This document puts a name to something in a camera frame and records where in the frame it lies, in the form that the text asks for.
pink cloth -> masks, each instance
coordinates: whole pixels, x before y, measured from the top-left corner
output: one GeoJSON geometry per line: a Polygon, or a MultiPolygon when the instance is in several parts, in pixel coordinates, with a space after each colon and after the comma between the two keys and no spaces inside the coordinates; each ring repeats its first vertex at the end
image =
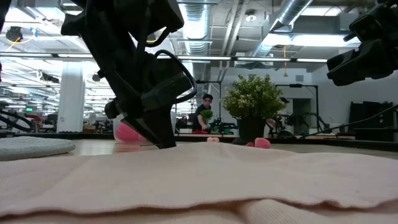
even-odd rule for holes
{"type": "Polygon", "coordinates": [[[395,224],[397,171],[380,157],[215,142],[0,162],[0,222],[395,224]]]}

plant pot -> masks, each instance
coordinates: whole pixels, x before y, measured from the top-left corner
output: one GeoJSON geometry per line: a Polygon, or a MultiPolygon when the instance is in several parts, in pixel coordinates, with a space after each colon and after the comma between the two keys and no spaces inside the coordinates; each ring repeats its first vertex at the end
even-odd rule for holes
{"type": "Polygon", "coordinates": [[[254,141],[256,138],[263,138],[265,126],[266,121],[263,119],[239,119],[239,137],[246,141],[254,141]]]}

black shirt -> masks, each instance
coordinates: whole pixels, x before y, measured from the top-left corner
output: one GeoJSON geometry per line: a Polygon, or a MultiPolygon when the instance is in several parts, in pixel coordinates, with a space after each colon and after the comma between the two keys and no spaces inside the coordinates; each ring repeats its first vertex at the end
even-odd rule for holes
{"type": "Polygon", "coordinates": [[[209,108],[205,108],[205,105],[200,105],[197,110],[195,111],[195,117],[193,118],[193,123],[192,123],[192,131],[202,131],[201,125],[198,120],[198,116],[200,115],[200,112],[204,110],[211,110],[211,106],[209,108]]]}

green object in hand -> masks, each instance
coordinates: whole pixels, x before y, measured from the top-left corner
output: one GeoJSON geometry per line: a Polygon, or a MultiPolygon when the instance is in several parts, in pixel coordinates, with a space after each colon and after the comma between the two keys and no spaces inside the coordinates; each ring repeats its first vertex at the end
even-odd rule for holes
{"type": "Polygon", "coordinates": [[[200,112],[200,115],[206,119],[209,120],[213,117],[213,112],[211,110],[203,110],[200,112]]]}

green plant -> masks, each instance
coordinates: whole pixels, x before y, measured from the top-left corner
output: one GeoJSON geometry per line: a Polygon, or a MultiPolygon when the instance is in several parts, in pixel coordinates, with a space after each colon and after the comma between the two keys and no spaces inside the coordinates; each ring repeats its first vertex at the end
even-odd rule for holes
{"type": "Polygon", "coordinates": [[[211,110],[203,110],[200,112],[200,115],[206,119],[210,120],[213,117],[213,112],[211,110]]]}
{"type": "Polygon", "coordinates": [[[272,82],[269,75],[264,78],[251,76],[248,79],[239,75],[222,99],[223,107],[236,119],[274,117],[286,106],[279,97],[283,94],[272,82]]]}

